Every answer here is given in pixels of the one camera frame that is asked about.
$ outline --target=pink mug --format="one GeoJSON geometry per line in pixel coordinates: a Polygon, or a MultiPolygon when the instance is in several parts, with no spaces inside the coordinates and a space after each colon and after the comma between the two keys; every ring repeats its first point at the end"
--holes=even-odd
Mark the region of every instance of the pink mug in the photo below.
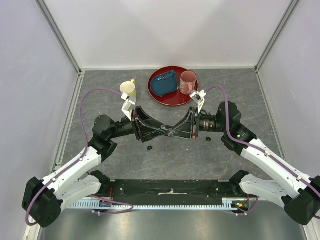
{"type": "Polygon", "coordinates": [[[179,90],[182,94],[190,95],[195,89],[197,75],[193,71],[184,71],[181,74],[179,90]]]}

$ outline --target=red tray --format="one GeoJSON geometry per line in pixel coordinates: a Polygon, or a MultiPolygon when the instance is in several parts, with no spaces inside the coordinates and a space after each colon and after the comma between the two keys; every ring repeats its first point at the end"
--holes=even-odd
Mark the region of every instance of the red tray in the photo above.
{"type": "MultiPolygon", "coordinates": [[[[174,91],[174,92],[167,93],[164,96],[157,96],[152,92],[151,87],[150,87],[151,80],[155,76],[164,74],[164,73],[169,72],[171,70],[175,71],[175,75],[176,75],[176,78],[178,80],[178,86],[179,86],[180,85],[181,74],[183,72],[185,72],[185,71],[188,71],[188,70],[183,68],[183,67],[179,67],[179,66],[166,66],[166,67],[163,67],[163,68],[155,71],[151,75],[151,77],[149,79],[149,82],[148,82],[148,90],[149,90],[149,93],[150,93],[151,97],[154,100],[156,100],[158,103],[166,105],[166,106],[175,107],[175,106],[180,106],[180,105],[188,103],[191,100],[191,97],[189,97],[189,95],[182,94],[179,89],[174,91]]],[[[197,80],[195,82],[194,90],[197,91],[198,87],[199,87],[199,84],[198,84],[198,80],[197,80]]]]}

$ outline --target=wire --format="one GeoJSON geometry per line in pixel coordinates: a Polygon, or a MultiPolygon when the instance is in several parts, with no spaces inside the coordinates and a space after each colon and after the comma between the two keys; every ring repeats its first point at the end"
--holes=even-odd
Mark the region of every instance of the wire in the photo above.
{"type": "Polygon", "coordinates": [[[231,214],[231,215],[236,215],[236,216],[246,216],[256,208],[258,200],[259,200],[259,197],[257,196],[252,208],[249,209],[247,212],[244,212],[244,213],[234,213],[234,212],[229,212],[229,211],[223,211],[223,212],[226,213],[226,214],[231,214]]]}
{"type": "Polygon", "coordinates": [[[248,203],[248,202],[249,202],[249,204],[250,204],[250,194],[247,194],[247,199],[246,199],[246,201],[245,201],[244,204],[246,204],[246,203],[248,203]]]}
{"type": "MultiPolygon", "coordinates": [[[[253,145],[251,143],[248,143],[248,142],[245,142],[245,141],[241,141],[241,140],[238,140],[238,139],[235,139],[231,133],[230,133],[230,126],[229,126],[229,104],[228,104],[228,95],[227,95],[227,92],[226,90],[220,86],[220,85],[215,85],[215,86],[212,86],[206,90],[204,90],[205,93],[209,92],[210,90],[212,89],[220,89],[222,91],[222,94],[223,94],[223,98],[224,98],[224,104],[225,104],[225,125],[226,125],[226,133],[228,135],[228,137],[236,142],[236,143],[239,143],[239,144],[242,144],[242,145],[246,145],[248,147],[252,147],[254,149],[257,149],[259,150],[260,152],[262,152],[263,154],[265,154],[265,150],[256,146],[256,145],[253,145]]],[[[297,178],[299,181],[301,181],[302,183],[304,183],[305,185],[307,185],[319,198],[320,198],[320,192],[317,191],[310,183],[308,183],[306,180],[304,180],[303,178],[301,178],[298,174],[296,174],[294,171],[292,171],[289,167],[287,167],[285,164],[283,164],[281,161],[279,161],[278,159],[276,159],[274,156],[272,156],[271,154],[268,155],[269,158],[271,158],[272,160],[274,160],[277,164],[279,164],[281,167],[283,167],[286,171],[288,171],[290,174],[292,174],[295,178],[297,178]]],[[[314,216],[314,218],[316,219],[320,219],[320,216],[314,216]]]]}
{"type": "Polygon", "coordinates": [[[109,192],[110,192],[110,200],[112,200],[113,199],[113,197],[112,197],[112,188],[109,190],[109,192]]]}
{"type": "Polygon", "coordinates": [[[118,204],[118,205],[130,206],[129,209],[125,209],[125,210],[121,210],[121,211],[111,211],[111,212],[109,212],[109,211],[108,212],[101,212],[101,211],[95,211],[95,210],[92,211],[94,214],[98,214],[98,215],[124,214],[124,213],[132,211],[134,209],[134,207],[135,207],[130,203],[112,201],[112,200],[108,200],[108,199],[105,199],[103,197],[99,197],[99,196],[95,196],[95,195],[89,195],[88,197],[100,199],[100,200],[105,201],[105,202],[110,203],[110,204],[118,204]]]}
{"type": "Polygon", "coordinates": [[[250,201],[248,201],[248,210],[247,210],[247,211],[241,209],[239,206],[238,206],[238,209],[239,209],[240,211],[244,212],[244,213],[248,213],[248,211],[250,210],[250,201]]]}
{"type": "Polygon", "coordinates": [[[33,205],[35,204],[36,200],[38,199],[38,197],[43,193],[43,191],[50,185],[52,184],[53,182],[55,182],[62,174],[64,174],[66,171],[68,171],[69,169],[71,169],[74,165],[76,165],[78,162],[80,162],[80,160],[86,155],[87,151],[88,151],[88,145],[89,145],[89,141],[88,141],[88,136],[87,136],[87,132],[86,132],[86,129],[85,129],[85,125],[84,125],[84,121],[83,121],[83,118],[82,118],[82,105],[84,103],[84,100],[85,98],[92,92],[95,92],[95,91],[108,91],[108,92],[111,92],[111,93],[114,93],[114,94],[117,94],[119,96],[121,96],[122,94],[117,92],[117,91],[114,91],[114,90],[111,90],[109,88],[96,88],[96,89],[92,89],[90,91],[88,91],[82,98],[81,102],[80,102],[80,106],[79,106],[79,119],[80,119],[80,126],[81,126],[81,129],[82,129],[82,132],[83,132],[83,135],[84,135],[84,140],[85,140],[85,147],[84,147],[84,151],[83,153],[81,154],[81,156],[76,160],[74,161],[72,164],[70,164],[68,167],[66,167],[65,169],[63,169],[61,172],[59,172],[57,175],[55,175],[52,179],[50,179],[41,189],[40,191],[38,191],[36,193],[36,195],[33,197],[33,199],[31,200],[30,204],[29,204],[29,207],[27,208],[26,210],[26,214],[25,214],[25,223],[28,225],[28,226],[35,226],[37,224],[37,222],[30,222],[29,221],[29,216],[30,216],[30,212],[31,212],[31,209],[33,207],[33,205]]]}
{"type": "Polygon", "coordinates": [[[202,109],[202,110],[200,111],[200,115],[202,115],[202,116],[209,116],[208,113],[207,113],[207,111],[204,110],[204,109],[202,109]]]}

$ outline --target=black object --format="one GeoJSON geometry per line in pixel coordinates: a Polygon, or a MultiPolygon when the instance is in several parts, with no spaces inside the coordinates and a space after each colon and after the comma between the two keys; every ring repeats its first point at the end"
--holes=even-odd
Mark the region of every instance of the black object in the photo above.
{"type": "Polygon", "coordinates": [[[96,177],[101,183],[99,193],[105,193],[104,197],[111,197],[109,189],[112,188],[113,182],[110,181],[110,178],[104,175],[101,171],[96,170],[90,173],[90,175],[96,177]]]}
{"type": "MultiPolygon", "coordinates": [[[[27,211],[32,199],[44,187],[42,181],[33,177],[25,187],[22,208],[27,211]]],[[[54,195],[54,190],[46,188],[33,204],[30,215],[42,227],[46,228],[52,224],[61,213],[62,200],[58,200],[54,195]]]]}
{"type": "MultiPolygon", "coordinates": [[[[238,110],[236,104],[229,101],[228,105],[229,128],[231,136],[246,143],[251,142],[253,139],[257,139],[257,136],[252,131],[240,123],[242,114],[238,110]]],[[[226,130],[226,105],[224,102],[220,103],[218,112],[216,114],[216,129],[224,132],[223,137],[221,138],[224,145],[239,156],[241,155],[243,149],[248,148],[248,146],[237,143],[229,138],[226,130]]]]}
{"type": "Polygon", "coordinates": [[[97,150],[103,162],[118,146],[111,139],[134,134],[134,125],[127,117],[115,122],[107,115],[101,115],[95,119],[92,131],[93,138],[89,142],[89,147],[97,150]]]}
{"type": "Polygon", "coordinates": [[[230,180],[229,180],[230,189],[235,196],[238,197],[238,196],[243,196],[245,194],[244,191],[242,191],[242,189],[240,187],[240,183],[241,183],[242,179],[248,174],[249,174],[249,172],[244,171],[244,170],[240,170],[230,178],[230,180]]]}
{"type": "MultiPolygon", "coordinates": [[[[320,191],[320,176],[310,181],[311,186],[320,191]]],[[[294,199],[288,195],[282,197],[284,211],[298,224],[307,225],[320,210],[320,199],[309,187],[300,189],[299,193],[294,199]]]]}
{"type": "Polygon", "coordinates": [[[196,110],[190,107],[185,117],[175,126],[165,125],[145,113],[142,107],[137,106],[133,112],[136,139],[143,143],[159,136],[179,137],[190,139],[193,136],[196,110]]]}

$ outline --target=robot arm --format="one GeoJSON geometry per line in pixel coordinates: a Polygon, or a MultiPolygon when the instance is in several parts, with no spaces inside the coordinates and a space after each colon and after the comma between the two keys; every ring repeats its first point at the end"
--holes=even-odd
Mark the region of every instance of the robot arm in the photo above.
{"type": "Polygon", "coordinates": [[[300,180],[305,180],[319,191],[320,177],[310,178],[274,154],[253,132],[240,123],[242,114],[235,103],[228,102],[229,128],[232,137],[260,147],[265,152],[262,153],[254,147],[231,140],[226,132],[225,103],[220,104],[216,115],[203,115],[200,109],[204,104],[205,95],[204,91],[193,92],[190,95],[197,102],[198,109],[190,107],[185,117],[175,126],[165,125],[155,120],[147,115],[140,106],[135,107],[134,98],[123,95],[122,99],[125,100],[125,103],[122,111],[126,117],[118,122],[113,121],[107,115],[97,117],[92,129],[93,138],[89,142],[88,151],[83,159],[65,171],[79,159],[82,151],[58,171],[42,180],[32,178],[26,185],[22,207],[27,210],[36,193],[53,179],[53,183],[35,201],[30,212],[36,222],[45,228],[54,222],[65,208],[86,196],[96,194],[102,185],[110,181],[103,173],[94,171],[84,180],[79,182],[77,180],[111,156],[117,147],[117,144],[111,139],[134,134],[137,140],[144,143],[159,136],[195,139],[199,132],[220,132],[224,133],[221,140],[229,150],[251,161],[276,181],[276,183],[265,181],[241,170],[229,181],[234,185],[234,191],[262,197],[284,208],[296,222],[302,225],[308,224],[320,210],[320,199],[300,180]],[[283,165],[294,171],[299,178],[290,174],[269,155],[274,156],[283,165]],[[65,172],[55,179],[55,175],[62,171],[65,172]]]}

